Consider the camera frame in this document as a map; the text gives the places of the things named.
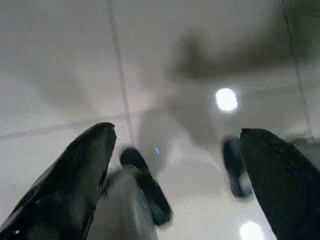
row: dark shoe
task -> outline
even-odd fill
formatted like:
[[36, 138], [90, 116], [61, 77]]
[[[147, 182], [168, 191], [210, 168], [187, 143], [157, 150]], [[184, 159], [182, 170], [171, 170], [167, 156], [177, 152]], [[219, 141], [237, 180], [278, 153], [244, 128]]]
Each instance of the dark shoe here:
[[146, 161], [134, 147], [129, 147], [122, 152], [120, 163], [122, 166], [134, 166], [142, 172], [149, 173]]
[[250, 196], [253, 190], [241, 159], [240, 138], [236, 136], [226, 138], [222, 144], [222, 154], [232, 194], [237, 198]]
[[138, 150], [133, 147], [125, 149], [120, 156], [120, 162], [122, 166], [134, 166], [140, 170], [135, 179], [149, 204], [153, 223], [157, 226], [168, 223], [172, 217], [171, 207]]

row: floor tile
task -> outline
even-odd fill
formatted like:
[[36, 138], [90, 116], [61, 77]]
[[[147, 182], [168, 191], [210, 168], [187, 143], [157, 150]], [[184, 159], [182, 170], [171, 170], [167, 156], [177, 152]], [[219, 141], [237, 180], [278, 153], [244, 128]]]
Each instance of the floor tile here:
[[313, 137], [319, 139], [320, 4], [319, 1], [285, 3], [310, 128]]
[[135, 145], [158, 172], [170, 164], [164, 160], [170, 159], [166, 156], [172, 150], [185, 154], [189, 149], [203, 149], [218, 156], [220, 142], [229, 135], [239, 136], [242, 128], [265, 128], [289, 140], [308, 135], [297, 87], [240, 94], [237, 102], [238, 108], [232, 112], [219, 110], [216, 100], [211, 99], [210, 104], [132, 113]]
[[[124, 117], [110, 117], [101, 118], [98, 122], [111, 122], [115, 125], [117, 140], [109, 168], [116, 168], [120, 165], [121, 148], [131, 145], [127, 121]], [[87, 121], [0, 139], [0, 180], [5, 183], [0, 188], [0, 223], [67, 145], [95, 123], [96, 121]]]
[[106, 2], [17, 4], [0, 10], [0, 136], [124, 114]]
[[129, 109], [297, 84], [278, 1], [114, 1]]
[[[274, 104], [270, 99], [264, 101]], [[248, 116], [234, 113], [235, 122], [242, 120], [244, 123], [253, 114], [250, 102], [243, 105], [248, 108]], [[299, 118], [299, 113], [295, 112], [297, 115], [289, 111], [288, 117]], [[215, 119], [212, 113], [206, 106], [195, 106], [131, 115], [135, 145], [157, 177], [174, 212], [172, 224], [159, 229], [159, 239], [241, 240], [241, 227], [251, 222], [261, 227], [265, 239], [275, 239], [255, 198], [241, 202], [230, 193], [220, 148], [222, 134], [230, 132], [227, 132], [227, 123], [223, 125], [226, 118], [221, 115]], [[278, 116], [279, 120], [283, 118], [286, 118], [284, 113]], [[293, 122], [287, 120], [280, 125], [290, 129], [291, 124], [296, 126]], [[268, 127], [268, 124], [275, 127], [271, 119], [264, 121], [262, 127]], [[234, 125], [232, 134], [239, 133], [241, 124]]]

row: shiny floor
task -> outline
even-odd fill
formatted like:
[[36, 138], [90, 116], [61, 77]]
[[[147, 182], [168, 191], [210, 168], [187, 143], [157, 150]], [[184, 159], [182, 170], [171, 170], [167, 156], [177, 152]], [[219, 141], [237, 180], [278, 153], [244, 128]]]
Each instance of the shiny floor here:
[[[108, 121], [112, 167], [135, 145], [173, 208], [160, 240], [275, 239], [255, 198], [230, 193], [220, 143], [241, 128], [320, 137], [319, 6], [303, 2], [4, 0], [0, 222], [68, 143]], [[222, 88], [232, 111], [217, 105]]]

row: blue light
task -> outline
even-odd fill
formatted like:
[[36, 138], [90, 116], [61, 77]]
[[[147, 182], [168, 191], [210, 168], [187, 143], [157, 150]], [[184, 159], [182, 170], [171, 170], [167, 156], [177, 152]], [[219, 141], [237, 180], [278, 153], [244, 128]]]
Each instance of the blue light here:
[[156, 154], [160, 154], [160, 151], [157, 147], [155, 147], [154, 149], [155, 149]]

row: tile grout line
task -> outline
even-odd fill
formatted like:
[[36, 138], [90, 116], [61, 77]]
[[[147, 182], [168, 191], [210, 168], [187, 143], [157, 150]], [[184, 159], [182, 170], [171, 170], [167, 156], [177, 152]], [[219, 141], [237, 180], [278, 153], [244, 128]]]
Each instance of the tile grout line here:
[[293, 38], [293, 35], [290, 30], [289, 20], [288, 20], [288, 16], [287, 16], [286, 7], [285, 7], [285, 1], [281, 0], [281, 2], [282, 2], [283, 12], [284, 12], [285, 25], [286, 25], [286, 29], [287, 29], [289, 40], [290, 40], [289, 45], [290, 45], [290, 50], [291, 50], [291, 54], [292, 54], [292, 58], [293, 58], [293, 62], [294, 62], [294, 69], [295, 69], [295, 73], [296, 73], [296, 77], [297, 77], [298, 90], [300, 93], [300, 99], [301, 99], [302, 106], [303, 106], [305, 121], [307, 124], [307, 128], [308, 128], [310, 137], [313, 141], [315, 141], [315, 137], [313, 135], [312, 128], [311, 128], [311, 120], [310, 120], [310, 114], [309, 114], [309, 110], [308, 110], [308, 104], [307, 104], [307, 100], [305, 97], [305, 91], [304, 91], [304, 87], [303, 87], [302, 79], [301, 79], [301, 75], [300, 75], [298, 59], [297, 59], [297, 55], [296, 55], [296, 51], [295, 51], [294, 38]]
[[120, 78], [120, 86], [121, 86], [121, 93], [122, 93], [122, 99], [124, 102], [124, 108], [125, 108], [125, 117], [129, 128], [129, 137], [130, 141], [133, 145], [135, 145], [134, 141], [134, 134], [133, 134], [133, 126], [130, 116], [130, 110], [129, 110], [129, 101], [127, 96], [127, 90], [126, 90], [126, 82], [125, 82], [125, 75], [124, 75], [124, 66], [121, 58], [121, 51], [119, 46], [119, 35], [117, 31], [117, 23], [113, 8], [112, 0], [105, 0], [106, 2], [106, 8], [107, 8], [107, 14], [109, 16], [109, 22], [111, 25], [111, 32], [112, 32], [112, 38], [113, 38], [113, 44], [115, 49], [115, 57], [117, 60], [118, 70], [119, 70], [119, 78]]
[[[277, 87], [277, 88], [273, 88], [273, 89], [268, 89], [268, 90], [261, 90], [261, 91], [257, 91], [255, 93], [242, 93], [240, 94], [240, 96], [243, 97], [244, 100], [249, 100], [252, 97], [254, 98], [264, 98], [266, 96], [270, 96], [268, 92], [269, 90], [271, 91], [285, 91], [288, 92], [289, 89], [293, 88], [294, 86], [283, 86], [283, 87]], [[257, 97], [255, 95], [257, 94], [265, 94], [264, 96], [260, 96]], [[207, 104], [205, 102], [193, 102], [193, 103], [177, 103], [177, 104], [171, 104], [171, 105], [166, 105], [166, 106], [160, 106], [160, 107], [155, 107], [155, 108], [150, 108], [150, 109], [145, 109], [145, 110], [138, 110], [135, 112], [132, 112], [133, 115], [136, 114], [142, 114], [144, 112], [148, 112], [148, 111], [167, 111], [168, 107], [172, 107], [174, 110], [181, 110], [181, 109], [185, 109], [185, 108], [201, 108], [203, 106], [206, 106]], [[23, 138], [23, 137], [27, 137], [27, 136], [34, 136], [34, 135], [39, 135], [39, 134], [46, 134], [46, 133], [51, 133], [53, 131], [62, 131], [62, 130], [66, 130], [66, 129], [70, 129], [73, 127], [77, 127], [77, 126], [81, 126], [81, 125], [87, 125], [89, 123], [93, 123], [93, 122], [99, 122], [102, 121], [104, 119], [108, 119], [108, 118], [127, 118], [127, 115], [125, 113], [123, 114], [117, 114], [117, 115], [112, 115], [112, 116], [103, 116], [103, 117], [98, 117], [98, 118], [93, 118], [93, 119], [86, 119], [86, 120], [81, 120], [81, 121], [76, 121], [76, 122], [70, 122], [70, 123], [65, 123], [65, 124], [61, 124], [61, 125], [55, 125], [55, 126], [48, 126], [48, 127], [43, 127], [43, 128], [37, 128], [37, 129], [33, 129], [33, 130], [27, 130], [27, 131], [18, 131], [18, 132], [14, 132], [14, 133], [9, 133], [9, 134], [5, 134], [5, 135], [0, 135], [0, 141], [5, 141], [5, 140], [10, 140], [10, 139], [15, 139], [15, 138]]]

